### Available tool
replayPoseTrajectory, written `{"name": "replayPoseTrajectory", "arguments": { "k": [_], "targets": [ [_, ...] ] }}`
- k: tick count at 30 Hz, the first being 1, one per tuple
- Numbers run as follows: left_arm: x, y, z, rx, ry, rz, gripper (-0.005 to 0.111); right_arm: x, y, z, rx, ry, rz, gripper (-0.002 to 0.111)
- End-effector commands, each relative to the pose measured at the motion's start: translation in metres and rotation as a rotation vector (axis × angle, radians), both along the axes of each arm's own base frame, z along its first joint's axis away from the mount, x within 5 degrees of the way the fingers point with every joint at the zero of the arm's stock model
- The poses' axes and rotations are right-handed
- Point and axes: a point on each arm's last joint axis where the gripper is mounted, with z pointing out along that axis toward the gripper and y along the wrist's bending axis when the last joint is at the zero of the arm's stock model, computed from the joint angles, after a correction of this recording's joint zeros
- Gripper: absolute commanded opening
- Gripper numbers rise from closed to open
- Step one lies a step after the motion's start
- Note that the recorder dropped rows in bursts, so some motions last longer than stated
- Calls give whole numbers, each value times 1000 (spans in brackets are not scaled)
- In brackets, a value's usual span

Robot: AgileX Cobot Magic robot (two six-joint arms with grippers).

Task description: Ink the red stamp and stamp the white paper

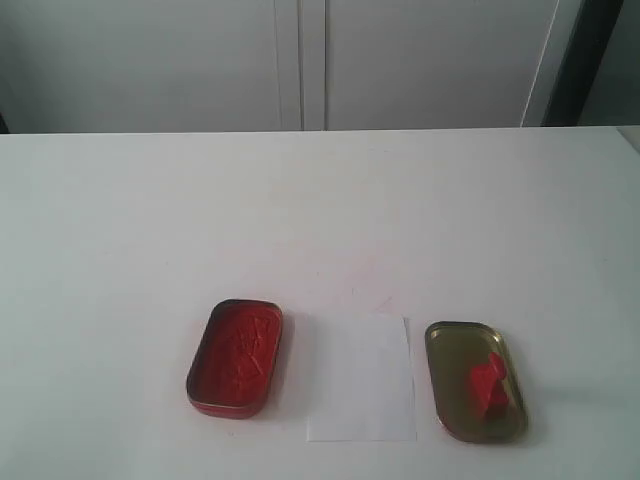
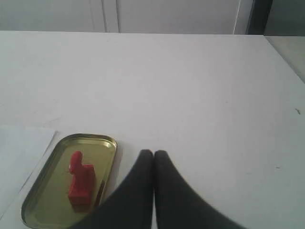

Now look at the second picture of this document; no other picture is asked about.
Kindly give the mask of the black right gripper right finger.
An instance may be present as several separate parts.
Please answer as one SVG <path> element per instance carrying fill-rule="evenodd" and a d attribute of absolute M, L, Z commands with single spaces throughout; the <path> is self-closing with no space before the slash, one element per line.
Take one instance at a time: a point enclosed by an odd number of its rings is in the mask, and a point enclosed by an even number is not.
<path fill-rule="evenodd" d="M 159 229 L 239 229 L 205 202 L 183 179 L 168 153 L 154 153 L 154 192 Z"/>

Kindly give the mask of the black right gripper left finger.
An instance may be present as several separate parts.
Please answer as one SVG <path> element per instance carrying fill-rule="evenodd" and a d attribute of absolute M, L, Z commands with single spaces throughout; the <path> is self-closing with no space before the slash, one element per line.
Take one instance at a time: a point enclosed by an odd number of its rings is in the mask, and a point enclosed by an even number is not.
<path fill-rule="evenodd" d="M 153 216 L 153 153 L 141 150 L 116 190 L 72 229 L 150 229 Z"/>

